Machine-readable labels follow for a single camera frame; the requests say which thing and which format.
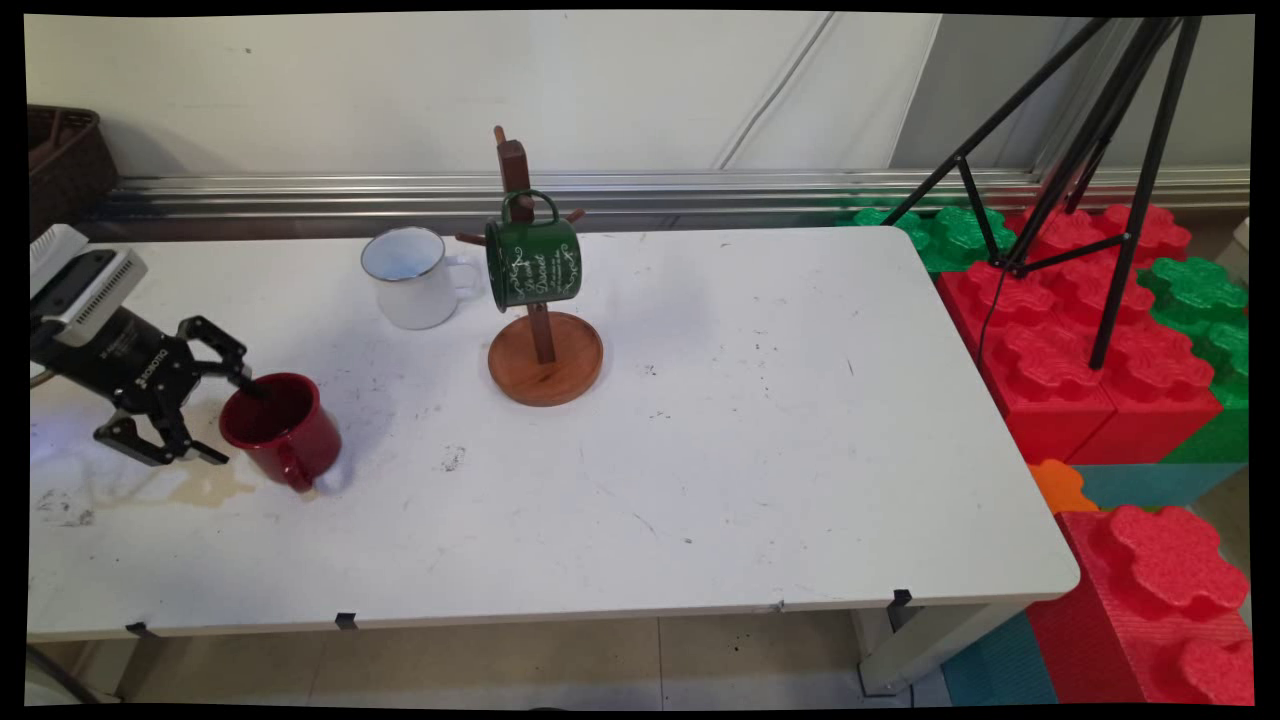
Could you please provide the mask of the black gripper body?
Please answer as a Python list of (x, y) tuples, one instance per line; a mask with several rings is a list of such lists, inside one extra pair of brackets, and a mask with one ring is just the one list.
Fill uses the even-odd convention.
[(163, 333), (127, 307), (116, 309), (82, 346), (55, 338), (61, 325), (29, 322), (31, 360), (109, 400), (131, 415), (178, 409), (200, 383), (186, 341)]

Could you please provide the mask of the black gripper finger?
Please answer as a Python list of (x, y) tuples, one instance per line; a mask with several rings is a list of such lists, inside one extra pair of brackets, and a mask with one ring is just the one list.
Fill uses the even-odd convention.
[[(201, 460), (219, 466), (229, 457), (196, 439), (187, 427), (182, 401), (147, 401), (115, 404), (111, 418), (93, 430), (93, 439), (143, 465), (159, 468), (187, 460)], [(137, 416), (145, 416), (159, 434), (152, 442), (140, 434)]]
[(218, 355), (216, 361), (193, 360), (191, 369), (193, 375), (220, 377), (250, 397), (257, 400), (268, 397), (268, 389), (251, 377), (244, 363), (247, 348), (207, 318), (191, 316), (184, 319), (178, 327), (177, 337), (205, 345)]

